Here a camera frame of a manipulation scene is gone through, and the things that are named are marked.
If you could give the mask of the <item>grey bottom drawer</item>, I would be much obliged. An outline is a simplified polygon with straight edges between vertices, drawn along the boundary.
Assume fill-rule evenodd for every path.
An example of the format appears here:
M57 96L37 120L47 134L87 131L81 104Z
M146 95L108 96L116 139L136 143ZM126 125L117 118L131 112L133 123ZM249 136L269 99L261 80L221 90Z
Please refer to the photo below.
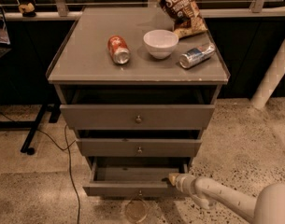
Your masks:
M188 172L188 158L90 157L91 177L83 188L89 196L174 197L171 173Z

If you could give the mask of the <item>grey drawer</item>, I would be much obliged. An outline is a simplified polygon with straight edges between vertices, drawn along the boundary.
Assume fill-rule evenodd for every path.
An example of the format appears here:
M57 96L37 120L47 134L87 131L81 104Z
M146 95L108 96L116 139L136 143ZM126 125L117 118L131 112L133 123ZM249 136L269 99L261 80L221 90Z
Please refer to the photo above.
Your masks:
M83 188L89 196L174 197L171 173L188 172L188 158L90 157L91 177Z
M61 105L76 130L201 130L214 105Z
M97 157L194 157L199 139L110 139L77 140L83 156Z

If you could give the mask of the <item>grey middle drawer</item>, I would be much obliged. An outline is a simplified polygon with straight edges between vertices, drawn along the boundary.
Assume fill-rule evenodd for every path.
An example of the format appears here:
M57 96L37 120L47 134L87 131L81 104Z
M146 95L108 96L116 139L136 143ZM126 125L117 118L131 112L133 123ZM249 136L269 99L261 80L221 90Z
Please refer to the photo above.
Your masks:
M77 140L83 156L97 157L194 157L199 139L110 139Z

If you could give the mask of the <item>grey drawer cabinet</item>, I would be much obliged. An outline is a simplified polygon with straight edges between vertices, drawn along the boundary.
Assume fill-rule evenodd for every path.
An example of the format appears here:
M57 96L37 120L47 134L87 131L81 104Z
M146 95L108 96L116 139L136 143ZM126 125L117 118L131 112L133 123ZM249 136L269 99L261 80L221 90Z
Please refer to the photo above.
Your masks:
M143 36L149 31L170 30L171 20L158 8L87 7L62 53L51 68L49 81L61 105L214 105L221 86L229 79L217 52L190 69L179 64L186 51L213 43L208 32L181 39L164 59L147 51ZM108 40L121 36L130 50L125 64L113 62ZM199 139L201 130L76 130L81 138Z

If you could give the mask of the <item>grey top drawer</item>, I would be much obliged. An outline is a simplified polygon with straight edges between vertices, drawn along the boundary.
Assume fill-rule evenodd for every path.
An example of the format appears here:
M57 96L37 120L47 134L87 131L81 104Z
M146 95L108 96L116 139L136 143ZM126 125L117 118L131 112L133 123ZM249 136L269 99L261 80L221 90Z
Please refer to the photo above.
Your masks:
M76 130L201 130L214 105L61 105Z

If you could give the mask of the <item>round floor drain cover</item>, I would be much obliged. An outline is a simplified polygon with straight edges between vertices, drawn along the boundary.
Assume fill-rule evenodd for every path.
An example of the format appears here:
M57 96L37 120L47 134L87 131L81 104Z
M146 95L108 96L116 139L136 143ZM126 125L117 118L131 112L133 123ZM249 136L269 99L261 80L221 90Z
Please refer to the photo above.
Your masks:
M138 224L146 219L148 206L144 200L134 198L125 205L124 214L130 222Z

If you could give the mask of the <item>silver blue can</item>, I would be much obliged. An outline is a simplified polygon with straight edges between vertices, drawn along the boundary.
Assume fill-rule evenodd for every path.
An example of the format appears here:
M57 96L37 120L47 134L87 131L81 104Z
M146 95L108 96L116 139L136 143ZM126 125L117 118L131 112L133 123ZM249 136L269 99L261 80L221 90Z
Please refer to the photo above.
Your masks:
M216 51L212 43L206 43L196 48L192 48L179 57L179 64L184 69L190 69L197 64L209 59Z

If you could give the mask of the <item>white bowl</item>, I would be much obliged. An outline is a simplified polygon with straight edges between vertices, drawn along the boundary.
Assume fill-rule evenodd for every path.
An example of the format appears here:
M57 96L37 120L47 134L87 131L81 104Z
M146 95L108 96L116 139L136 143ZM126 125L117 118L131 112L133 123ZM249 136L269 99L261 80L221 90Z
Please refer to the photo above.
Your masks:
M178 36L167 30L152 30L144 34L143 42L152 57L164 59L175 50Z

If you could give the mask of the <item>orange soda can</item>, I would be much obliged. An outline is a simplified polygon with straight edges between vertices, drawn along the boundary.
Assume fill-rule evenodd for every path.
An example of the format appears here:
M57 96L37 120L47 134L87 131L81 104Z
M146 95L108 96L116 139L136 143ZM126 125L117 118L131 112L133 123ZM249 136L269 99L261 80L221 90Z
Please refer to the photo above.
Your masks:
M114 63L125 64L130 60L130 50L121 36L112 36L107 42L107 48Z

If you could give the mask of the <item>white diagonal pole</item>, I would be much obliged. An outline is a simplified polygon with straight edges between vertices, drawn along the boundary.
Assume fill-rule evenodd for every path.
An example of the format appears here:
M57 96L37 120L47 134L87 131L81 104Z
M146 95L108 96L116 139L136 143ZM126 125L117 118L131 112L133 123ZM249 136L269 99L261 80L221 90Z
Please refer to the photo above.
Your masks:
M264 74L260 85L250 99L251 104L256 109L265 107L267 101L275 91L278 83L285 75L285 38L273 59L271 65Z

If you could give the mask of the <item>brown chip bag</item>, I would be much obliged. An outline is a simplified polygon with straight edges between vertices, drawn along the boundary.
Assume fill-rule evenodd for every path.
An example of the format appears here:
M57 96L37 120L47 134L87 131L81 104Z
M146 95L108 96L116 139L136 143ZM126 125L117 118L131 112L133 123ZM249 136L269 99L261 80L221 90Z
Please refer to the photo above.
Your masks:
M195 0L157 0L174 22L173 32L178 38L198 35L207 31L205 22Z

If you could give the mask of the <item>small yellow figurine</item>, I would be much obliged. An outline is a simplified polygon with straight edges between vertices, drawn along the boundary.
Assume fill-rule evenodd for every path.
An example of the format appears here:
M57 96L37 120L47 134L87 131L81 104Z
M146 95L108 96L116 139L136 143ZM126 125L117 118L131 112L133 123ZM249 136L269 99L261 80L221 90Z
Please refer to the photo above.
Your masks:
M36 15L36 9L32 3L20 4L19 12L23 15L23 17L34 17Z

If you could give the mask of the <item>black desk leg frame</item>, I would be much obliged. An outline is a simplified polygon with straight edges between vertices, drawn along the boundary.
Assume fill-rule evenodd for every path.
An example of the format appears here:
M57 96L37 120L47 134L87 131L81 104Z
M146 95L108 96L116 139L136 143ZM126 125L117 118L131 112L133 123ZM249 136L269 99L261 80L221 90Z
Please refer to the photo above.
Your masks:
M30 147L31 142L38 130L38 125L43 118L46 111L50 112L49 123L55 123L60 117L61 111L59 105L42 105L36 115L34 120L30 121L15 121L13 119L8 119L7 121L0 121L0 131L27 131L28 134L21 147L21 153L26 153L27 155L34 155L35 149Z

